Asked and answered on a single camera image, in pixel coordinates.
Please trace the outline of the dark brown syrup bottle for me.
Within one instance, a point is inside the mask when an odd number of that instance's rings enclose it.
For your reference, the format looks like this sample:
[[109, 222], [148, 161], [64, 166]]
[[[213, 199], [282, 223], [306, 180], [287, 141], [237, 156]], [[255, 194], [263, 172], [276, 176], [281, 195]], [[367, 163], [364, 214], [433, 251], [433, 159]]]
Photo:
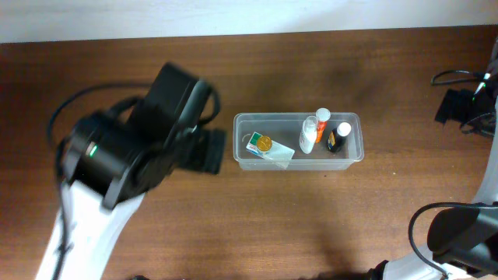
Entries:
[[338, 152], [346, 143], [347, 137], [351, 133], [352, 126], [348, 122], [342, 122], [337, 128], [334, 128], [328, 137], [328, 150]]

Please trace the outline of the white spray bottle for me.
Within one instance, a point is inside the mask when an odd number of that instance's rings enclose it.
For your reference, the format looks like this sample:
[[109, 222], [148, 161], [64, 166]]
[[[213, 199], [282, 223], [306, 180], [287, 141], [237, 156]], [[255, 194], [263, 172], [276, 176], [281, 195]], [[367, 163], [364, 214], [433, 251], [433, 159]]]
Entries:
[[305, 154], [310, 154], [317, 139], [318, 120], [315, 116], [307, 117], [300, 132], [300, 149]]

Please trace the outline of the gold-lid balm jar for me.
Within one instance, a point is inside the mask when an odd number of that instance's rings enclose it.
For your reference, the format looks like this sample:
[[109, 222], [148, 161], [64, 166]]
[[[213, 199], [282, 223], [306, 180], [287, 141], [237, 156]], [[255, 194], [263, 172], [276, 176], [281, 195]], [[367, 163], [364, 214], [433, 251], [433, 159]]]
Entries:
[[262, 135], [256, 141], [256, 147], [261, 154], [265, 154], [272, 148], [272, 140], [268, 136]]

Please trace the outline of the orange tube white cap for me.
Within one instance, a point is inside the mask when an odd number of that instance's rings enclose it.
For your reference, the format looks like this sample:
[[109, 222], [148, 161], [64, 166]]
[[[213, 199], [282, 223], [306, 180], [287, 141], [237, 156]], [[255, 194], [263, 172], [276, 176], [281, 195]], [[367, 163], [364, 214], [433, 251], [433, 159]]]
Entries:
[[317, 138], [315, 142], [319, 143], [326, 128], [327, 122], [331, 117], [331, 112], [328, 109], [322, 107], [316, 111], [315, 116], [317, 118]]

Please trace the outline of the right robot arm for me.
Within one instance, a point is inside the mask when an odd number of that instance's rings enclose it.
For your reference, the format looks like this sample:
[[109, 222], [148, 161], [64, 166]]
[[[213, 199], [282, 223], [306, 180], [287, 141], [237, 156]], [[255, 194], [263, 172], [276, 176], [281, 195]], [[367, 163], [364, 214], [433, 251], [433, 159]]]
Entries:
[[378, 173], [391, 172], [388, 186], [375, 183], [376, 224], [392, 249], [410, 244], [410, 253], [383, 261], [370, 270], [371, 279], [457, 279], [480, 264], [461, 256], [485, 234], [473, 212], [497, 208], [497, 55], [487, 76], [471, 94], [437, 99], [429, 90], [416, 103], [402, 108], [384, 130], [370, 128], [368, 142], [381, 160]]

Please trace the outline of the white Panadol box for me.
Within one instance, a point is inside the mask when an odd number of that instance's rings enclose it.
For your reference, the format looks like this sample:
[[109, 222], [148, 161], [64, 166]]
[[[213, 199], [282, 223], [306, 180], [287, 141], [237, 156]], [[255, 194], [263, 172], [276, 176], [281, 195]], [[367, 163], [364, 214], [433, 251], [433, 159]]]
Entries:
[[293, 159], [295, 150], [272, 140], [272, 148], [267, 153], [261, 154], [256, 147], [256, 141], [261, 136], [262, 134], [254, 132], [246, 144], [246, 150], [262, 159], [271, 161], [282, 169], [286, 169]]

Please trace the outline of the clear plastic container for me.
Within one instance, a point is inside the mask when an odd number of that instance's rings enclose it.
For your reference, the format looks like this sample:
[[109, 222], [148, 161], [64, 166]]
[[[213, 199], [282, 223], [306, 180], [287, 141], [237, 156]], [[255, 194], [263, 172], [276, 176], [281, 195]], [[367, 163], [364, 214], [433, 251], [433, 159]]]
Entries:
[[[306, 113], [241, 113], [233, 120], [233, 157], [243, 170], [345, 170], [364, 157], [363, 135], [359, 116], [352, 112], [333, 112], [321, 141], [310, 154], [301, 151], [299, 137]], [[330, 152], [327, 147], [331, 130], [342, 122], [352, 125], [352, 131], [340, 151]], [[295, 150], [286, 169], [262, 159], [246, 150], [251, 135], [258, 132]]]

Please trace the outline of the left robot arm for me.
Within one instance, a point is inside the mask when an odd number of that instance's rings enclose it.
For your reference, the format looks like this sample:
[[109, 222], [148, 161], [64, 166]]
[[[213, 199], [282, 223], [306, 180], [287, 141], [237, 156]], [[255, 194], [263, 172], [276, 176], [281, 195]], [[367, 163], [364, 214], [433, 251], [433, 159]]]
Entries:
[[166, 63], [147, 94], [76, 122], [55, 148], [59, 210], [39, 279], [99, 279], [146, 194], [176, 169], [217, 174], [226, 132], [209, 130], [221, 109], [206, 81]]

